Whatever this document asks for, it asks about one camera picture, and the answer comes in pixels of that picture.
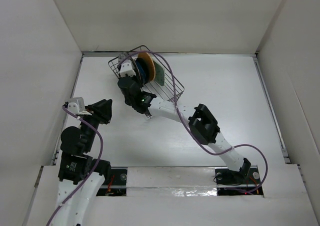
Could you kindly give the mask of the cream tree pattern plate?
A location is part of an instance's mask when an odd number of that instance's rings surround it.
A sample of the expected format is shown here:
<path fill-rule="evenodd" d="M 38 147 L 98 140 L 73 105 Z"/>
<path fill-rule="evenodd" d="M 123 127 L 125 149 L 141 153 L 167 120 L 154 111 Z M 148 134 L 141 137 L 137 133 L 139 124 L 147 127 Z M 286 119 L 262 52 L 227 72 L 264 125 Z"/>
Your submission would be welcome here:
<path fill-rule="evenodd" d="M 136 64 L 135 61 L 133 61 L 133 65 L 134 65 L 134 71 L 135 71 L 135 73 L 136 73 L 136 80 L 137 80 L 137 82 L 138 82 L 138 85 L 139 85 L 140 87 L 142 87 L 142 86 L 143 86 L 143 83 L 142 83 L 142 79 L 141 79 L 141 75 L 140 75 L 140 71 L 139 71 L 138 65 Z"/>

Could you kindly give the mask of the glossy black round plate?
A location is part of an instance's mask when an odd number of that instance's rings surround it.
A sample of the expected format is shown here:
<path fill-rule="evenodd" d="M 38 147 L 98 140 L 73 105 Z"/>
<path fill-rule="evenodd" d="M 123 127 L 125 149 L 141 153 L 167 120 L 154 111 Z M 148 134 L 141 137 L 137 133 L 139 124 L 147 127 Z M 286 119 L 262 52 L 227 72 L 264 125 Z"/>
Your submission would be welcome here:
<path fill-rule="evenodd" d="M 149 73 L 148 64 L 145 62 L 144 59 L 142 59 L 142 58 L 139 58 L 139 59 L 141 59 L 142 62 L 143 62 L 143 64 L 144 64 L 143 68 L 144 68 L 144 71 L 145 71 L 145 73 L 146 73 L 146 82 L 145 82 L 145 84 L 147 84 L 147 83 L 149 83 L 149 81 L 150 81 L 150 73 Z"/>

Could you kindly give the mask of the light green rectangular plate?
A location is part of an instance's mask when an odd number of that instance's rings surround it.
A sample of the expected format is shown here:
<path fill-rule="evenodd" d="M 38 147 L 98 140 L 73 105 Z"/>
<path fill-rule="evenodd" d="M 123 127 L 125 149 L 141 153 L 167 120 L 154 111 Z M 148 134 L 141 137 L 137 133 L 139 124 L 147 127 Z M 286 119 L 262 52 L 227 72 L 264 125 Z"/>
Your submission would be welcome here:
<path fill-rule="evenodd" d="M 155 66 L 155 78 L 154 81 L 160 85 L 160 86 L 164 86 L 165 85 L 165 69 L 159 65 L 157 62 L 154 62 L 154 66 Z"/>

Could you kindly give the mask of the round woven bamboo plate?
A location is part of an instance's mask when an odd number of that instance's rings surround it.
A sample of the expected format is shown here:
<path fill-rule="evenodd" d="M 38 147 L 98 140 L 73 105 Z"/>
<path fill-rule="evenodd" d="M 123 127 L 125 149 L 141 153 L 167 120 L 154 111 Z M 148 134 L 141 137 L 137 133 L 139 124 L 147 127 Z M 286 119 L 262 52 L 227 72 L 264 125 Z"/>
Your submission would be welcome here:
<path fill-rule="evenodd" d="M 142 52 L 138 54 L 138 58 L 142 59 L 146 64 L 147 73 L 148 73 L 148 82 L 154 81 L 156 76 L 156 68 L 153 62 L 153 59 L 147 52 Z"/>

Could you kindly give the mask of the dark blue leaf plate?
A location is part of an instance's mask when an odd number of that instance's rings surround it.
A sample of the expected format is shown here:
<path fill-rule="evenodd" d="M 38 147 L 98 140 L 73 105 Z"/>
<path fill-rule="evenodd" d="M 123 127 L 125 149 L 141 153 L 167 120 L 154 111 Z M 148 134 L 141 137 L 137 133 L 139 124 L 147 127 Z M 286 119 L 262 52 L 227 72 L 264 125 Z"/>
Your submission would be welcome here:
<path fill-rule="evenodd" d="M 138 68 L 138 71 L 139 71 L 139 74 L 140 74 L 141 83 L 142 83 L 142 85 L 144 85 L 146 83 L 145 81 L 147 79 L 147 75 L 146 75 L 145 70 L 143 68 L 144 63 L 139 58 L 137 58 L 135 60 L 135 62 L 136 62 L 136 65 L 137 65 L 137 68 Z"/>

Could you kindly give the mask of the blue floral round plate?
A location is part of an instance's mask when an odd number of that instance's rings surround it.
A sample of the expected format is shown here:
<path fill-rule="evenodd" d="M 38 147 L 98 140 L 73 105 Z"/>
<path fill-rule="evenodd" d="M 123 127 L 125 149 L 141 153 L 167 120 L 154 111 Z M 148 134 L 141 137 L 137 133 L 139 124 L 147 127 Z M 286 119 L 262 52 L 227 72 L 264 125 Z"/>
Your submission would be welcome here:
<path fill-rule="evenodd" d="M 128 52 L 122 52 L 118 56 L 118 66 L 117 69 L 120 70 L 121 68 L 121 62 L 123 62 L 127 57 L 129 56 Z"/>

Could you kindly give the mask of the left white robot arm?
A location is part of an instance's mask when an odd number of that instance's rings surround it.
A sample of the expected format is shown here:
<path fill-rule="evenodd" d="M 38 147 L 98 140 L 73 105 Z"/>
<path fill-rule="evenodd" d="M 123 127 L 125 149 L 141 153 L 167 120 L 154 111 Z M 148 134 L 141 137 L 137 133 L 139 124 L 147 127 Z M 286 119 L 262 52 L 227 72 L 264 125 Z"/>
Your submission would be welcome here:
<path fill-rule="evenodd" d="M 62 106 L 80 125 L 65 128 L 60 136 L 58 193 L 48 226 L 84 226 L 100 187 L 111 180 L 111 164 L 101 159 L 104 141 L 98 127 L 110 123 L 112 103 L 103 99 L 85 105 L 78 97 Z"/>

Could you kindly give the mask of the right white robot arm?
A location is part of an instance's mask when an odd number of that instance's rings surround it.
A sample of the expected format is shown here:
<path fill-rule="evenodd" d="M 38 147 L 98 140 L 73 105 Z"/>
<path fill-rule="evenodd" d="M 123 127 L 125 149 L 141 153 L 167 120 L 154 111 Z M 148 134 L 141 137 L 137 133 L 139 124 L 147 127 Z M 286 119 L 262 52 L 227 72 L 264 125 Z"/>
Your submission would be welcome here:
<path fill-rule="evenodd" d="M 136 112 L 180 122 L 196 143 L 202 148 L 211 148 L 213 151 L 207 152 L 219 156 L 227 166 L 227 172 L 220 175 L 221 180 L 236 186 L 249 177 L 251 163 L 224 138 L 218 121 L 205 105 L 199 104 L 194 108 L 178 106 L 143 91 L 134 78 L 129 76 L 119 78 L 117 85 L 124 95 L 125 104 Z"/>

